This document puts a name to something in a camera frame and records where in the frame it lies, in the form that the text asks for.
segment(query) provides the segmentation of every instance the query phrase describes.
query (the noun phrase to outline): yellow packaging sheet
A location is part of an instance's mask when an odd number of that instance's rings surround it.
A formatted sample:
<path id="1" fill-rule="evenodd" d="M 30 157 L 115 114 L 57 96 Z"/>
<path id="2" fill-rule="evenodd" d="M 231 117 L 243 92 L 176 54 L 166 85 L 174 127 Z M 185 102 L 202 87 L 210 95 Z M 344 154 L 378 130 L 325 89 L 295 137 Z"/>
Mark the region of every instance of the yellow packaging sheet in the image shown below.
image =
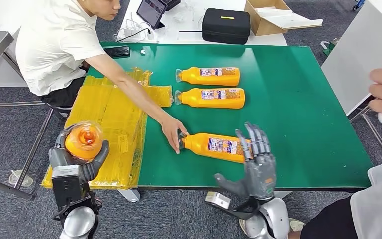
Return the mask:
<path id="1" fill-rule="evenodd" d="M 161 107 L 171 106 L 171 86 L 149 86 L 151 72 L 140 68 L 135 68 L 128 74 L 139 81 Z M 90 188 L 136 187 L 144 150 L 147 114 L 108 78 L 87 76 L 65 127 L 85 120 L 101 125 L 110 148 L 109 156 L 99 174 L 89 183 Z M 52 188 L 51 175 L 52 169 L 49 167 L 42 181 L 43 187 Z"/>

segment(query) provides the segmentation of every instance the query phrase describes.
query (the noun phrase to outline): plastic bottle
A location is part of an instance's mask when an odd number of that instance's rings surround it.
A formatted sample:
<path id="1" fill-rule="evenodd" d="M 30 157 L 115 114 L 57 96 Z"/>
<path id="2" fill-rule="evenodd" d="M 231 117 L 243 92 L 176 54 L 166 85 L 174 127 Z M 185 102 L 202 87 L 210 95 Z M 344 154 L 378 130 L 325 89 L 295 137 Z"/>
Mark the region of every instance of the plastic bottle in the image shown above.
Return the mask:
<path id="1" fill-rule="evenodd" d="M 176 81 L 186 81 L 197 85 L 237 86 L 239 83 L 239 69 L 236 67 L 198 68 L 187 70 L 177 69 Z"/>
<path id="2" fill-rule="evenodd" d="M 184 135 L 181 133 L 179 141 L 180 148 L 189 149 L 195 154 L 235 163 L 244 163 L 241 143 L 236 137 L 208 133 L 198 133 L 195 135 Z"/>
<path id="3" fill-rule="evenodd" d="M 175 104 L 192 107 L 240 109 L 245 103 L 245 93 L 241 88 L 193 88 L 186 92 L 175 91 Z"/>
<path id="4" fill-rule="evenodd" d="M 65 139 L 65 148 L 83 163 L 92 161 L 100 152 L 102 144 L 103 132 L 100 126 L 89 121 L 75 124 Z"/>

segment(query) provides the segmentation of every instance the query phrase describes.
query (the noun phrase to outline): stool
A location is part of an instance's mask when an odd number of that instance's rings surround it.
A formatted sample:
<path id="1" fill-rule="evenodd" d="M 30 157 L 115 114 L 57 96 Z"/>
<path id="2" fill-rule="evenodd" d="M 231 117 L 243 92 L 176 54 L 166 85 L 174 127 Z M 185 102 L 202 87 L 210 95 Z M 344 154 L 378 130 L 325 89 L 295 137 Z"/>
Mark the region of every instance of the stool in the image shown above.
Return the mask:
<path id="1" fill-rule="evenodd" d="M 47 105 L 49 108 L 53 109 L 53 114 L 58 118 L 59 120 L 62 120 L 64 118 L 68 117 L 68 114 L 71 112 L 72 107 L 59 107 L 59 106 L 53 106 L 49 103 L 45 102 L 45 105 Z"/>

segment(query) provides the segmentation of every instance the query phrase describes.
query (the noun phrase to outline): black pants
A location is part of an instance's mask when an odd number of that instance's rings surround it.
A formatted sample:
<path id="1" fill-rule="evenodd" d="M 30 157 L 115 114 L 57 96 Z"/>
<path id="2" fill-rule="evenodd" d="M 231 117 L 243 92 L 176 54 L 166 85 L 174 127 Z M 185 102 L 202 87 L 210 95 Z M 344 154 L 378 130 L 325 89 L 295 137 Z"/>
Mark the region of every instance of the black pants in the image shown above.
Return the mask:
<path id="1" fill-rule="evenodd" d="M 301 239 L 358 239 L 351 211 L 351 197 L 325 207 L 307 223 Z"/>
<path id="2" fill-rule="evenodd" d="M 83 85 L 84 78 L 75 79 L 67 88 L 52 91 L 46 96 L 39 96 L 39 98 L 52 106 L 71 107 L 77 97 L 78 90 Z"/>

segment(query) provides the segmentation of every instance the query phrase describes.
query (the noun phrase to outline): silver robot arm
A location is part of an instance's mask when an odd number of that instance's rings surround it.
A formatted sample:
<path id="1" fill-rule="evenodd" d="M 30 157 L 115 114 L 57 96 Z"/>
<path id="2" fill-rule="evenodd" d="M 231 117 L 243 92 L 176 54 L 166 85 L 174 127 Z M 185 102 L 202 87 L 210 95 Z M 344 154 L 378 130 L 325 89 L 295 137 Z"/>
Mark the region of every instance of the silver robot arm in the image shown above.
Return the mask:
<path id="1" fill-rule="evenodd" d="M 287 208 L 282 199 L 274 197 L 275 158 L 265 133 L 248 122 L 245 128 L 250 143 L 240 130 L 235 131 L 244 152 L 244 178 L 238 182 L 226 180 L 221 174 L 214 178 L 221 188 L 248 198 L 247 202 L 230 209 L 230 199 L 217 192 L 208 192 L 205 201 L 244 220 L 243 228 L 250 238 L 286 239 L 290 230 Z"/>
<path id="2" fill-rule="evenodd" d="M 92 162 L 77 165 L 65 149 L 65 139 L 72 127 L 58 135 L 55 146 L 49 150 L 52 167 L 53 192 L 58 213 L 52 218 L 61 222 L 60 239 L 91 239 L 98 229 L 98 212 L 102 207 L 88 182 L 95 179 L 109 154 L 109 143 L 103 141 L 102 149 Z"/>

